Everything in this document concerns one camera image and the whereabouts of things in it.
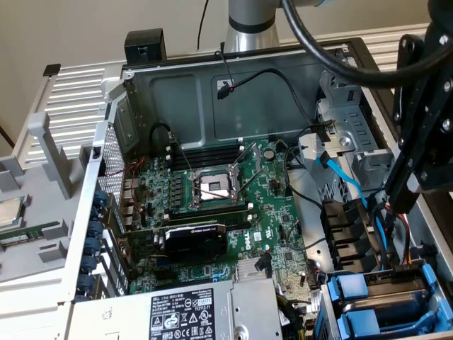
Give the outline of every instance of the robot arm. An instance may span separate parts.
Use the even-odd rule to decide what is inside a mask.
[[[319,6],[326,0],[296,0],[296,6]],[[244,52],[279,45],[275,12],[281,0],[229,0],[225,52]]]

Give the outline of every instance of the cable connector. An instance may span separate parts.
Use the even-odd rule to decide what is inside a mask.
[[[328,152],[325,151],[323,154],[316,160],[316,163],[319,163],[323,168],[327,169],[327,162],[331,160],[331,157],[328,155]]]
[[[170,144],[173,144],[176,142],[175,135],[171,131],[168,131],[168,141],[170,142]]]
[[[223,85],[220,90],[217,91],[217,100],[221,101],[222,99],[225,99],[231,92],[233,92],[232,89],[233,88],[228,84]]]

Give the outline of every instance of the chip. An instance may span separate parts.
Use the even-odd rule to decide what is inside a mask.
[[[285,261],[292,261],[292,253],[285,253]]]

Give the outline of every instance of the capacitor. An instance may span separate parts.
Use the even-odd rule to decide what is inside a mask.
[[[266,150],[264,150],[263,156],[267,162],[271,162],[275,159],[275,152],[274,152],[274,150],[266,149]]]
[[[300,273],[300,286],[301,286],[301,287],[304,285],[305,279],[306,279],[306,274],[305,274],[304,271],[302,271],[302,272]]]
[[[164,231],[161,230],[160,234],[159,234],[159,246],[162,248],[164,246]]]

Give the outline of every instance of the screw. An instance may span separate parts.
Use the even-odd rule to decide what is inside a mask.
[[[452,89],[452,81],[449,80],[444,84],[444,91],[449,92]]]
[[[452,121],[450,119],[446,119],[442,122],[442,131],[447,133],[452,130]]]

